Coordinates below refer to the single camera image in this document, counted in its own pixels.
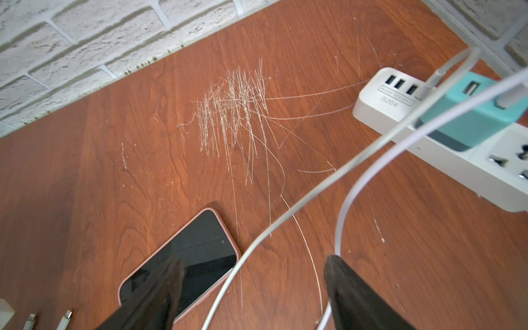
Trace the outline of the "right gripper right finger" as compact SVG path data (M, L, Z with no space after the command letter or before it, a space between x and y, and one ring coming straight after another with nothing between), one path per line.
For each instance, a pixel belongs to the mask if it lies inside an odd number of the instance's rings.
M337 329L413 329L345 261L327 257L324 280Z

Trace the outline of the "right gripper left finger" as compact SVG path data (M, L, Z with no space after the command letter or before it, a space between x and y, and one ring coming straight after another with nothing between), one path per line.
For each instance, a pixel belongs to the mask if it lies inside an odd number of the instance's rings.
M185 267L170 258L151 273L137 294L123 303L99 329L172 329L179 308Z

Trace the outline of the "phone with pink case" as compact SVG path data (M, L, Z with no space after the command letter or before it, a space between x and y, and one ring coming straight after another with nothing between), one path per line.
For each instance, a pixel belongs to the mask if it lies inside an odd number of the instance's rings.
M225 281L241 253L220 214L205 208L122 281L119 304L132 298L148 276L171 257L177 257L185 267L182 295L174 319L178 323Z

